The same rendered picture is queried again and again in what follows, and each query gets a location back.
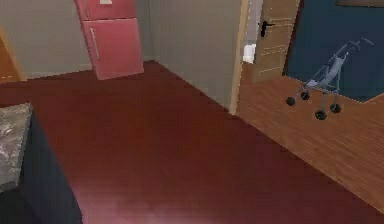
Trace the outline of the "red fridge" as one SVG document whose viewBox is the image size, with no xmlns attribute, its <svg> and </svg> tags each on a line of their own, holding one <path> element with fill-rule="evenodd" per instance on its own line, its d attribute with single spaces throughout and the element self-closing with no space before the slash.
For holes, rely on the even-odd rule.
<svg viewBox="0 0 384 224">
<path fill-rule="evenodd" d="M 143 56 L 135 0 L 74 0 L 81 21 L 90 60 L 99 80 L 142 73 Z M 94 28 L 99 55 L 91 39 Z"/>
</svg>

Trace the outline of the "brown wooden room door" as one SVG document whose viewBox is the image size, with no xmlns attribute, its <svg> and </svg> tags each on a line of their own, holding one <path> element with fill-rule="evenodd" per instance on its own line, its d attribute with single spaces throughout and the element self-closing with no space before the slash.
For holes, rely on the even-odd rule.
<svg viewBox="0 0 384 224">
<path fill-rule="evenodd" d="M 250 80 L 257 83 L 279 77 L 283 73 L 300 0 L 263 0 L 259 24 L 275 23 L 260 36 L 259 25 L 254 63 Z"/>
</svg>

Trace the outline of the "grey baby stroller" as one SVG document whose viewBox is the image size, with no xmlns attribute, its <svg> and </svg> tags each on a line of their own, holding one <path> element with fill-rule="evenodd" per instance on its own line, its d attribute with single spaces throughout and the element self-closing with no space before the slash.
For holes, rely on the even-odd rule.
<svg viewBox="0 0 384 224">
<path fill-rule="evenodd" d="M 294 106 L 297 97 L 306 101 L 310 98 L 311 90 L 318 90 L 322 94 L 322 104 L 321 108 L 314 113 L 315 118 L 318 120 L 325 120 L 327 118 L 327 113 L 325 112 L 327 94 L 334 95 L 334 101 L 329 106 L 330 111 L 335 114 L 340 113 L 342 107 L 338 103 L 338 94 L 340 92 L 342 68 L 352 51 L 360 51 L 360 44 L 362 42 L 366 43 L 368 46 L 374 46 L 374 43 L 366 38 L 361 38 L 357 42 L 348 41 L 338 49 L 310 79 L 304 82 L 293 95 L 286 98 L 286 104 L 288 106 Z"/>
</svg>

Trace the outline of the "dark counter with marble top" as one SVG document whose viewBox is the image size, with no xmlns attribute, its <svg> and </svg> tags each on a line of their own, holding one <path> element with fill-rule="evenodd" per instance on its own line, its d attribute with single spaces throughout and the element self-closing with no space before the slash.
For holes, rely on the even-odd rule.
<svg viewBox="0 0 384 224">
<path fill-rule="evenodd" d="M 0 107 L 0 224 L 83 224 L 83 215 L 29 103 Z"/>
</svg>

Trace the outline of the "orange wooden cupboard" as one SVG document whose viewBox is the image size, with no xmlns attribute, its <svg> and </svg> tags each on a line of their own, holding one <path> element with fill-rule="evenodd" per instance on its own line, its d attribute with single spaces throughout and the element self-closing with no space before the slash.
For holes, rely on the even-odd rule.
<svg viewBox="0 0 384 224">
<path fill-rule="evenodd" d="M 18 81 L 24 81 L 24 78 L 0 29 L 0 84 Z"/>
</svg>

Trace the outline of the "dark framed wall picture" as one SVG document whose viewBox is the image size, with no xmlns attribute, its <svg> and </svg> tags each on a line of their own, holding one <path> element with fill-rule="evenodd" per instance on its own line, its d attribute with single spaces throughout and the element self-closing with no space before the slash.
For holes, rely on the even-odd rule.
<svg viewBox="0 0 384 224">
<path fill-rule="evenodd" d="M 384 0 L 336 0 L 336 5 L 384 8 Z"/>
</svg>

